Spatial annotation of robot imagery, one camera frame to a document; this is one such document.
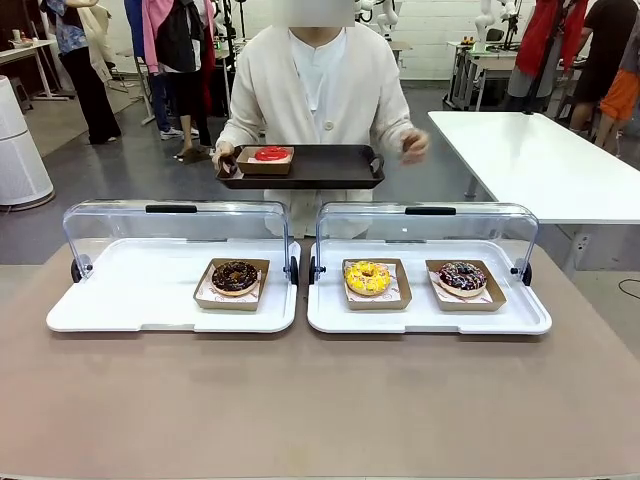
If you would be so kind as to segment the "person's left hand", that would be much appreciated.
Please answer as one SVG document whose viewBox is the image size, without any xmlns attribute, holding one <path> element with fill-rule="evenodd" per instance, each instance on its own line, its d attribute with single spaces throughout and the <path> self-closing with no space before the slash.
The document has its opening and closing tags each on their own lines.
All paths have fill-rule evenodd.
<svg viewBox="0 0 640 480">
<path fill-rule="evenodd" d="M 429 136 L 420 129 L 408 129 L 401 136 L 403 165 L 413 165 L 425 160 L 429 148 Z"/>
</svg>

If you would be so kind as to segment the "person's right hand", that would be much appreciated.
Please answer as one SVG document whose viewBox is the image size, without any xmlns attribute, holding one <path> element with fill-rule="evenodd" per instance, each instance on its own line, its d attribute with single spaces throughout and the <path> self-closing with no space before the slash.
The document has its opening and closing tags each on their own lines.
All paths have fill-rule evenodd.
<svg viewBox="0 0 640 480">
<path fill-rule="evenodd" d="M 215 147 L 212 163 L 217 176 L 231 178 L 238 173 L 237 158 L 241 149 L 231 143 L 221 141 Z"/>
</svg>

